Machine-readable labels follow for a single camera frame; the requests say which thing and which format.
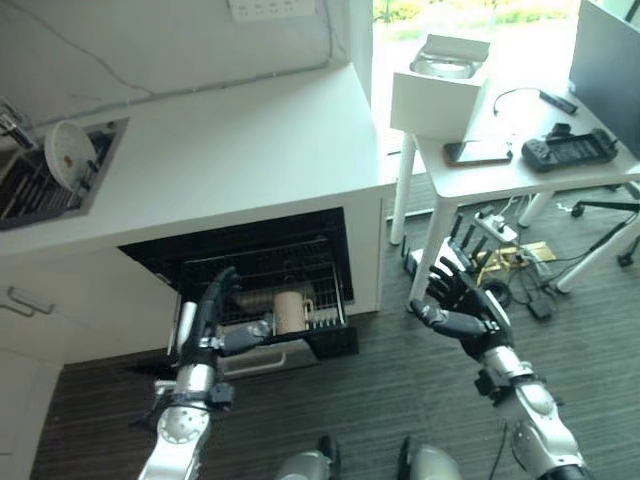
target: plate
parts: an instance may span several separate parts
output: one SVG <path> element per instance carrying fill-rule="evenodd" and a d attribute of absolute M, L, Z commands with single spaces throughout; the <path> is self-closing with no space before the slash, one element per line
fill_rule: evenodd
<path fill-rule="evenodd" d="M 97 154 L 84 130 L 64 121 L 47 133 L 44 156 L 53 178 L 67 190 L 74 191 L 84 175 L 87 161 L 95 161 Z"/>

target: dishwasher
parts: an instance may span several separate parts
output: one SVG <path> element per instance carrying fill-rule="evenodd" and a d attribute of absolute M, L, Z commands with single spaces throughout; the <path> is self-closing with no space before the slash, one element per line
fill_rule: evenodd
<path fill-rule="evenodd" d="M 344 212 L 341 208 L 212 229 L 120 247 L 171 286 L 177 305 L 197 302 L 227 267 L 236 267 L 242 291 L 230 299 L 224 334 L 273 312 L 276 295 L 301 293 L 312 302 L 306 328 L 278 333 L 264 345 L 220 360 L 227 378 L 299 368 L 358 353 L 345 304 L 353 301 Z"/>

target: smartphone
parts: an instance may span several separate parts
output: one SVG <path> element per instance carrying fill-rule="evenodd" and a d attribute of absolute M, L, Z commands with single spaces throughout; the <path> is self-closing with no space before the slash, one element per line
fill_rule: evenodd
<path fill-rule="evenodd" d="M 513 158 L 507 142 L 495 140 L 473 140 L 463 143 L 447 143 L 442 155 L 448 165 L 480 165 L 509 163 Z"/>

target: robot leg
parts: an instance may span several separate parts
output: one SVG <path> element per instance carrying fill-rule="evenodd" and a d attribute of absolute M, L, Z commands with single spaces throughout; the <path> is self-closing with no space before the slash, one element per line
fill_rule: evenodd
<path fill-rule="evenodd" d="M 462 480 L 462 476 L 447 453 L 407 437 L 398 458 L 398 480 Z"/>
<path fill-rule="evenodd" d="M 339 480 L 340 450 L 331 437 L 324 436 L 317 450 L 308 450 L 288 458 L 276 480 Z"/>

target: white cabinet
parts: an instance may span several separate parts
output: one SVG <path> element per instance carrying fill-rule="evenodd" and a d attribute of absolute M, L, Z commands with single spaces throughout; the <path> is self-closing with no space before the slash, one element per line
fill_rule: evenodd
<path fill-rule="evenodd" d="M 29 478 L 59 366 L 0 349 L 0 478 Z"/>
<path fill-rule="evenodd" d="M 11 454 L 0 453 L 0 478 L 11 478 Z"/>
<path fill-rule="evenodd" d="M 0 454 L 15 449 L 39 368 L 38 360 L 0 351 Z"/>
<path fill-rule="evenodd" d="M 175 292 L 116 248 L 3 269 L 0 287 L 54 313 L 20 317 L 0 310 L 12 350 L 65 363 L 166 346 Z"/>
<path fill-rule="evenodd" d="M 139 346 L 55 311 L 24 317 L 1 309 L 0 349 L 62 365 L 124 355 L 139 351 Z"/>

